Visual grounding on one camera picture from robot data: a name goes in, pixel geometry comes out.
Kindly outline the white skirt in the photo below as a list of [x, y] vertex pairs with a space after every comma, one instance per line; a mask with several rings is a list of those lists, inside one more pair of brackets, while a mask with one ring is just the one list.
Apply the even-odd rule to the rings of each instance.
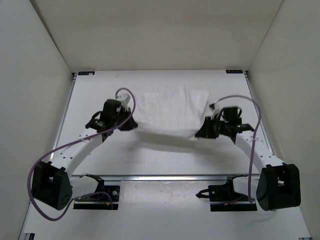
[[208, 115], [210, 92], [175, 87], [146, 92], [136, 98], [133, 118], [138, 131], [181, 139], [194, 138]]

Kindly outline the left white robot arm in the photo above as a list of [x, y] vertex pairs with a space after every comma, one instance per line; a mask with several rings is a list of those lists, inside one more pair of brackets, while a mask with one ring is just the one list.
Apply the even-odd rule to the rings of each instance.
[[106, 100], [103, 109], [91, 117], [74, 144], [62, 146], [48, 162], [38, 162], [31, 172], [30, 195], [59, 211], [75, 198], [86, 195], [93, 199], [101, 198], [105, 192], [101, 177], [90, 173], [75, 177], [73, 173], [115, 130], [137, 128], [129, 102], [129, 96]]

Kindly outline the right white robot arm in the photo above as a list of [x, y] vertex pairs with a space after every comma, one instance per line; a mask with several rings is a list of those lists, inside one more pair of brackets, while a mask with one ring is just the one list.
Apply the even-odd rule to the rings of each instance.
[[215, 116], [207, 116], [196, 138], [229, 137], [249, 158], [249, 169], [256, 168], [259, 178], [248, 174], [228, 176], [220, 185], [209, 185], [196, 197], [208, 199], [211, 211], [275, 211], [301, 204], [300, 172], [295, 164], [287, 164], [259, 141], [255, 129], [243, 123], [242, 110], [224, 107]]

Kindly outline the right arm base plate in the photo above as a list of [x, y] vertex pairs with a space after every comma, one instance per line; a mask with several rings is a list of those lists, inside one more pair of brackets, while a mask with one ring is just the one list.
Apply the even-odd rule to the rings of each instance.
[[200, 190], [195, 196], [209, 199], [211, 212], [255, 212], [256, 203], [249, 202], [248, 196], [235, 192], [233, 180], [245, 175], [228, 176], [224, 184], [211, 184]]

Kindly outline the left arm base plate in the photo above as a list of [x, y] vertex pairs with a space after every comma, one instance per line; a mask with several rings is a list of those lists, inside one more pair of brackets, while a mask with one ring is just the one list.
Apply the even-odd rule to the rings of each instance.
[[117, 210], [120, 183], [109, 183], [97, 175], [84, 173], [70, 178], [73, 208], [76, 210]]

